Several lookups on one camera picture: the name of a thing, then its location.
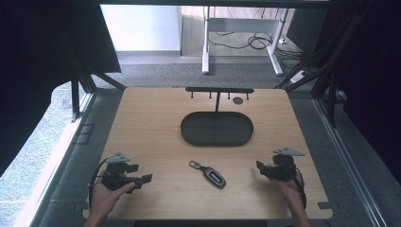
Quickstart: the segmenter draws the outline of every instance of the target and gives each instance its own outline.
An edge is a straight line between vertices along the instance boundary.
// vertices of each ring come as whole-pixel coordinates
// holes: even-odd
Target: car key fob
[[[216,187],[223,188],[225,186],[226,181],[224,180],[223,176],[221,176],[221,174],[219,174],[215,169],[209,166],[201,166],[199,163],[194,161],[189,162],[189,165],[191,167],[194,167],[195,169],[201,170],[205,178]]]

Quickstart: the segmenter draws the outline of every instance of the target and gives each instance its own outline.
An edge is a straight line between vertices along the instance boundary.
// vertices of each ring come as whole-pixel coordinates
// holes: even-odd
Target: white wall
[[[180,50],[181,7],[101,6],[116,51]]]

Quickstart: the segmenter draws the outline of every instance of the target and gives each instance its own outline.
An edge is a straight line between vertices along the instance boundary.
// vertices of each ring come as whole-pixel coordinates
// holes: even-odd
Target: gray floor
[[[282,78],[276,77],[264,59],[214,59],[211,74],[201,73],[194,59],[172,54],[150,55],[119,53],[123,74],[111,74],[127,86],[223,86],[272,88]],[[83,122],[78,136],[67,152],[33,226],[81,226],[86,207],[86,186],[99,162],[122,92],[96,79],[99,87],[96,99]],[[307,84],[289,94],[305,140],[320,173],[334,216],[329,220],[312,220],[313,226],[375,226],[352,178],[336,152],[330,134],[319,114],[317,103],[310,98]],[[342,111],[336,109],[337,131],[347,147],[355,167],[372,193],[388,226],[401,226],[401,188],[375,151],[363,139]],[[285,226],[289,220],[243,221],[238,226]],[[133,221],[108,221],[106,226],[132,226]],[[170,222],[148,222],[146,226],[177,226]],[[233,226],[232,222],[203,223],[203,226]]]

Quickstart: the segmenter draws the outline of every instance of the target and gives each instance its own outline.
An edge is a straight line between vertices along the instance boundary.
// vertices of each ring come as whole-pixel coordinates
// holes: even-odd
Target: wooden tabletop
[[[243,98],[241,105],[233,98]],[[181,122],[192,112],[213,111],[216,94],[186,92],[184,88],[128,88],[122,96],[102,159],[118,151],[139,164],[128,176],[153,174],[151,183],[124,195],[109,218],[121,219],[269,219],[290,218],[287,204],[275,185],[259,174],[255,161],[271,164],[277,148],[294,148],[305,178],[306,212],[310,218],[331,218],[321,210],[328,202],[288,95],[283,90],[260,89],[249,95],[221,94],[219,110],[240,112],[253,122],[253,137],[240,147],[195,147],[181,136]],[[212,186],[193,160],[217,170],[226,180]]]

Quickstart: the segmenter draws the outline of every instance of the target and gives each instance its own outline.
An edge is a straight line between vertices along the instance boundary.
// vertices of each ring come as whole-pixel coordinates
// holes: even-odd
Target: wooden table
[[[242,97],[241,105],[233,98]],[[202,148],[187,144],[181,122],[192,112],[213,111],[216,94],[194,93],[184,88],[128,88],[122,96],[102,159],[122,151],[139,164],[129,176],[153,174],[151,183],[124,195],[109,218],[120,219],[270,219],[291,218],[287,204],[275,185],[259,174],[255,161],[272,164],[273,150],[295,148],[306,156],[294,157],[305,178],[306,212],[310,218],[331,218],[321,210],[328,202],[288,95],[283,90],[255,90],[249,95],[226,94],[220,111],[247,115],[253,137],[231,148]],[[223,189],[207,182],[191,166],[194,160],[216,169],[226,180]]]

